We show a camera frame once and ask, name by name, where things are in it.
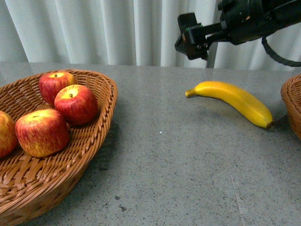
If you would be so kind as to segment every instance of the curtain fold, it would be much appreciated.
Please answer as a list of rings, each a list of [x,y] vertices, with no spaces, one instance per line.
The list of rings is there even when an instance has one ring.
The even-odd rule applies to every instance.
[[[219,19],[212,0],[0,0],[0,61],[296,71],[264,51],[261,40],[218,43],[209,62],[175,51],[177,17]],[[301,24],[267,38],[282,57],[301,61]]]

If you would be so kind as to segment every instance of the wicker basket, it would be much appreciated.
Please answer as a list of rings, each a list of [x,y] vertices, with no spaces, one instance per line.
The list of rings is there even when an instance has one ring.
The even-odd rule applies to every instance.
[[[292,130],[301,139],[301,74],[289,78],[281,88]]]
[[[115,82],[98,72],[66,71],[74,75],[78,84],[91,88],[98,100],[99,115],[86,125],[69,126],[70,143],[60,152],[34,158],[18,146],[0,159],[2,226],[21,224],[58,205],[77,184],[109,131],[118,94]],[[0,110],[16,121],[29,112],[51,108],[39,92],[39,78],[43,74],[1,87]]]

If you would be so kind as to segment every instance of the apple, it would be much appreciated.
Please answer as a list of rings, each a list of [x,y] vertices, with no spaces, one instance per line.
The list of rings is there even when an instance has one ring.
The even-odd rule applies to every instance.
[[[15,121],[9,114],[0,111],[0,158],[10,154],[17,145]]]
[[[55,109],[71,125],[83,125],[93,120],[98,113],[97,99],[85,85],[71,85],[58,92]]]
[[[54,106],[55,97],[57,93],[70,85],[77,84],[74,76],[65,71],[58,71],[55,73],[47,73],[39,79],[39,89],[42,98],[46,103]]]
[[[16,135],[23,150],[44,157],[65,148],[70,140],[67,123],[55,109],[37,110],[19,118]]]

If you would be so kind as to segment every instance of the yellow banana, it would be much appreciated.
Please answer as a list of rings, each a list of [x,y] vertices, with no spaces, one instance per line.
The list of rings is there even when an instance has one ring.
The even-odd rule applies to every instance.
[[[249,92],[226,82],[205,81],[185,92],[186,97],[200,95],[220,99],[245,116],[254,125],[270,128],[273,117],[269,109]]]

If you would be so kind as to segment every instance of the black cable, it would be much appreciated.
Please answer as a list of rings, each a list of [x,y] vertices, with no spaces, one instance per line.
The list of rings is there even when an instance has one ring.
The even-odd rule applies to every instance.
[[[262,37],[261,43],[263,44],[263,47],[266,51],[266,53],[275,61],[278,63],[281,63],[286,66],[290,67],[301,67],[301,62],[296,62],[292,60],[287,60],[279,56],[272,48],[268,45],[267,37]]]

